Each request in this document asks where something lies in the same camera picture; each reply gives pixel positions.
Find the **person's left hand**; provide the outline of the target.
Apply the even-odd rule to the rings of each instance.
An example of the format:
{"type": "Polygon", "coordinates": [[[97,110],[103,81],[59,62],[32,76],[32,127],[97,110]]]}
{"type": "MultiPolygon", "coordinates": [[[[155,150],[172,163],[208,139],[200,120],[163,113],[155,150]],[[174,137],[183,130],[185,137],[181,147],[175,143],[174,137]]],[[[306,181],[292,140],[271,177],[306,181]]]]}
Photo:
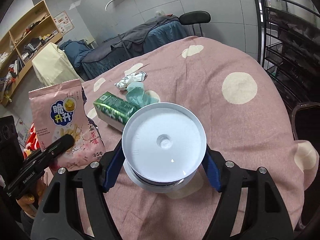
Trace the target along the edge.
{"type": "Polygon", "coordinates": [[[36,205],[39,205],[43,195],[53,178],[53,173],[50,168],[44,170],[44,175],[33,185],[33,188],[23,195],[20,199],[16,200],[17,204],[29,216],[35,217],[37,213],[36,205]]]}

